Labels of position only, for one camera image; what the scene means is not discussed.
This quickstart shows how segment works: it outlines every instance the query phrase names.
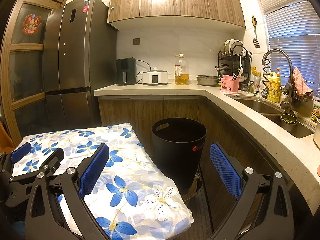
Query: glass cabinet door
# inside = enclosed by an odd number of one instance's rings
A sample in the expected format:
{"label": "glass cabinet door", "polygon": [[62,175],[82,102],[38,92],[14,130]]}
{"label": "glass cabinet door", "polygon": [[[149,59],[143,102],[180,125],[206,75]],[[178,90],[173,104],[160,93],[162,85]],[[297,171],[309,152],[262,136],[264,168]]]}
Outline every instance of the glass cabinet door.
{"label": "glass cabinet door", "polygon": [[64,4],[17,0],[1,50],[1,97],[12,140],[52,131],[43,84],[43,42],[48,17]]}

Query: yellow bottle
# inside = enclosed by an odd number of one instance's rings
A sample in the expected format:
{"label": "yellow bottle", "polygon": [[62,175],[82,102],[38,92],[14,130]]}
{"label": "yellow bottle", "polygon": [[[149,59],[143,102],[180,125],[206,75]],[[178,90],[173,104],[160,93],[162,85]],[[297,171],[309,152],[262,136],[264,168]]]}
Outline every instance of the yellow bottle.
{"label": "yellow bottle", "polygon": [[189,64],[183,53],[176,54],[177,60],[174,63],[174,83],[176,85],[189,84]]}
{"label": "yellow bottle", "polygon": [[276,72],[269,72],[269,75],[267,76],[269,79],[269,82],[267,83],[267,86],[269,88],[269,96],[268,100],[278,103],[280,99],[280,85],[281,85],[281,77],[280,73]]}

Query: wooden door frame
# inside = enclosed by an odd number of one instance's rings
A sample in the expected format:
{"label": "wooden door frame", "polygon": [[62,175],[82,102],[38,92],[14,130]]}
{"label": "wooden door frame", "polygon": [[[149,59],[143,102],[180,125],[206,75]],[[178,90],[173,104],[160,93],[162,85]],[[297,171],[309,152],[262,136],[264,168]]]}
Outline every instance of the wooden door frame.
{"label": "wooden door frame", "polygon": [[0,93],[1,93],[1,107],[3,115],[7,124],[8,132],[13,140],[15,146],[17,146],[22,138],[18,129],[14,110],[26,106],[30,103],[45,99],[45,93],[39,93],[32,95],[21,100],[12,102],[11,90],[10,90],[10,53],[13,51],[39,51],[43,50],[43,44],[35,43],[17,43],[11,44],[12,34],[15,27],[17,17],[23,3],[33,4],[44,8],[51,9],[55,12],[59,8],[66,4],[67,0],[17,0],[10,17],[7,22],[6,29],[1,44],[0,55]]}

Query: pink towel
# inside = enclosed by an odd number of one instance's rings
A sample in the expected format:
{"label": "pink towel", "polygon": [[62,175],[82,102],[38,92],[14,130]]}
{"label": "pink towel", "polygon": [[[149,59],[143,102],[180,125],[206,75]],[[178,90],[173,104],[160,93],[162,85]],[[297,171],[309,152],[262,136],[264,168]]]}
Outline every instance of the pink towel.
{"label": "pink towel", "polygon": [[296,92],[299,96],[313,92],[313,90],[307,86],[303,76],[301,75],[300,70],[297,67],[293,70],[293,79],[294,84],[296,86]]}

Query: wall outlet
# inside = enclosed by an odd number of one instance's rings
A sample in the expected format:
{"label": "wall outlet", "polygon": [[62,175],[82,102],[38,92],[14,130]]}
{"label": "wall outlet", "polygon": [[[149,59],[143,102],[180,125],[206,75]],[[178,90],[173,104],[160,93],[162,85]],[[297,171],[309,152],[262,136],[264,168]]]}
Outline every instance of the wall outlet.
{"label": "wall outlet", "polygon": [[134,45],[140,45],[140,38],[133,39],[133,44]]}

